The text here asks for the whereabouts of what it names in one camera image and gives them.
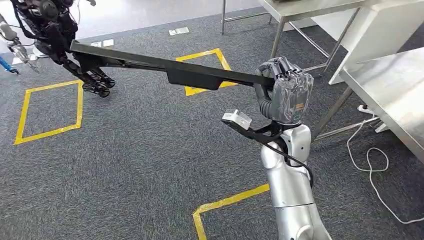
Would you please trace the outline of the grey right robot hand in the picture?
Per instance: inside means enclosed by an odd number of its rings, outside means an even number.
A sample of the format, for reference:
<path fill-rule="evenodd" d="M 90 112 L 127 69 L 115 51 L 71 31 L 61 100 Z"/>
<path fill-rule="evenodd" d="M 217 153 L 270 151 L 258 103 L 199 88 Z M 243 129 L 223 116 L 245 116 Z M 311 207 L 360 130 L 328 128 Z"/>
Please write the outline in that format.
<path fill-rule="evenodd" d="M 284 56 L 262 63 L 256 74 L 274 80 L 272 96 L 269 96 L 266 86 L 254 84 L 262 115 L 286 126 L 299 124 L 309 104 L 314 85 L 313 76 Z"/>

